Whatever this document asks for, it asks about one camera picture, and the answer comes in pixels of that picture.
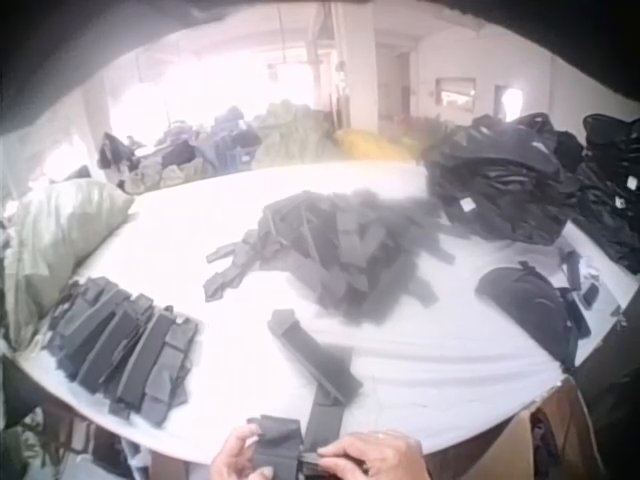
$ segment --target white tablecloth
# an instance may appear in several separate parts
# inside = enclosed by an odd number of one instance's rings
[[[420,274],[440,301],[424,309],[404,297],[383,325],[351,326],[301,294],[286,273],[251,273],[223,300],[205,303],[202,284],[225,262],[208,265],[207,253],[237,241],[256,225],[265,204],[301,190],[351,192],[367,188],[386,198],[425,195],[421,167],[363,162],[285,167],[201,181],[140,197],[129,221],[80,269],[106,276],[132,293],[203,324],[189,402],[171,412],[162,429],[137,416],[123,421],[107,402],[69,383],[41,351],[19,359],[51,393],[97,424],[166,455],[208,463],[232,427],[260,414],[299,418],[306,424],[315,382],[271,337],[266,322],[276,308],[293,308],[322,342],[354,348],[352,371],[364,382],[348,407],[342,431],[395,429],[435,451],[507,419],[557,384],[558,364],[508,317],[474,295],[478,279],[500,265],[529,260],[557,283],[566,283],[556,248],[442,237],[456,255],[449,266],[424,255]],[[627,304],[637,280],[612,264],[569,225],[565,237],[599,268],[618,302]],[[589,314],[591,338],[578,361],[611,328],[612,298],[603,295]]]

